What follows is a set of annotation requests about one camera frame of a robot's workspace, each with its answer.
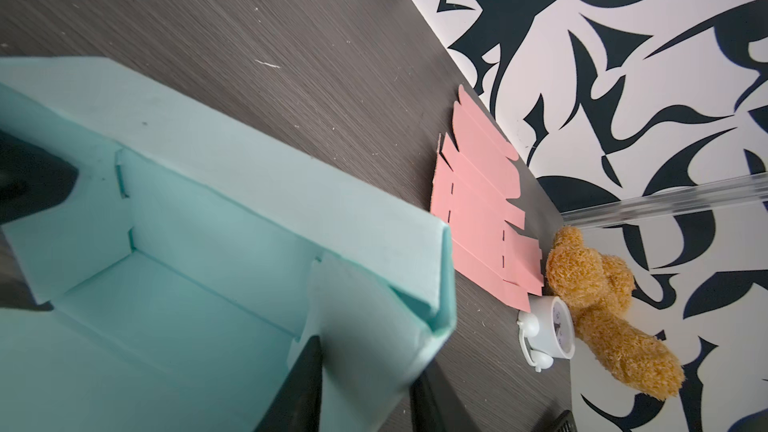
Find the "light blue paper box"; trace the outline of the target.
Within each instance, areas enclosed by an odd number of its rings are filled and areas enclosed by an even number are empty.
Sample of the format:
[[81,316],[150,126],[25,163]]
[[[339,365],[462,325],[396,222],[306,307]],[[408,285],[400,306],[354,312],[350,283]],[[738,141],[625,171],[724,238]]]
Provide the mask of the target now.
[[77,173],[1,226],[5,431],[251,431],[312,338],[375,431],[455,329],[446,223],[112,60],[3,58],[1,130]]

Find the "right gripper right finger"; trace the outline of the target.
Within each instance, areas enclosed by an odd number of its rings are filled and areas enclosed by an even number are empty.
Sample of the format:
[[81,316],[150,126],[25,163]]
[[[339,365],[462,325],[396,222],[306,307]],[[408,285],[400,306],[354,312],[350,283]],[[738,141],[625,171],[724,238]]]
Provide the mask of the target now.
[[413,431],[479,431],[438,365],[428,365],[410,386],[409,394]]

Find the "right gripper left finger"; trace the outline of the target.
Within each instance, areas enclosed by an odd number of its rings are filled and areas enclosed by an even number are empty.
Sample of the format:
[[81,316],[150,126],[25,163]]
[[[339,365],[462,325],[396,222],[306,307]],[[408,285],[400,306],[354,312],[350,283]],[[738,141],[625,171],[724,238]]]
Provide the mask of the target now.
[[320,337],[305,344],[256,432],[318,432],[322,406],[323,351]]

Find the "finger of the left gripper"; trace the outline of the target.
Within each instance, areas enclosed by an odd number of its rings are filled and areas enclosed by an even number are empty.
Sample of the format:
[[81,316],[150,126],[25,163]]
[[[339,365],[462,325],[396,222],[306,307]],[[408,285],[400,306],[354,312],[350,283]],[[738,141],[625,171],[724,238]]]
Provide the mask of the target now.
[[44,149],[1,132],[1,224],[65,201],[78,169]]

